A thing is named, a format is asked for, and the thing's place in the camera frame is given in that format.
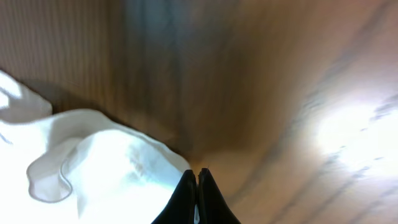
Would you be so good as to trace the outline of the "white robot print t-shirt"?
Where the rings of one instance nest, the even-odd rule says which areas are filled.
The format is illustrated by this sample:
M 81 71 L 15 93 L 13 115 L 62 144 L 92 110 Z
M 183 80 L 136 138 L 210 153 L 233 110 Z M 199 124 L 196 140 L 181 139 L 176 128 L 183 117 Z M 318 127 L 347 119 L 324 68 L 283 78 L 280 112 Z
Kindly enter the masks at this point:
M 99 111 L 53 114 L 1 74 L 2 223 L 150 223 L 189 167 Z

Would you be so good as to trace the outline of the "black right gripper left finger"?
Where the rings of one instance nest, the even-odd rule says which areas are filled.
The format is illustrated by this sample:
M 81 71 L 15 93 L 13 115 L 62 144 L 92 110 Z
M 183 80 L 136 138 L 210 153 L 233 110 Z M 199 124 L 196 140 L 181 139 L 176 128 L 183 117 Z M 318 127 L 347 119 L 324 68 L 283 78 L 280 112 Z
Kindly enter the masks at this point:
M 192 170 L 186 170 L 165 208 L 152 224 L 194 224 L 197 183 Z

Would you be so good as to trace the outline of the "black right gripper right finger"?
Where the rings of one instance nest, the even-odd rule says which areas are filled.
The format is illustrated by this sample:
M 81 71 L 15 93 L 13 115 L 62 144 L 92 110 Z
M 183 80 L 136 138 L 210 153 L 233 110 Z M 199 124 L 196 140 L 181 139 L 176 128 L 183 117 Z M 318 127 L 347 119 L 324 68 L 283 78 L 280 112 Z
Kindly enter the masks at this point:
M 198 175 L 198 212 L 201 224 L 240 224 L 229 209 L 211 172 L 202 168 Z

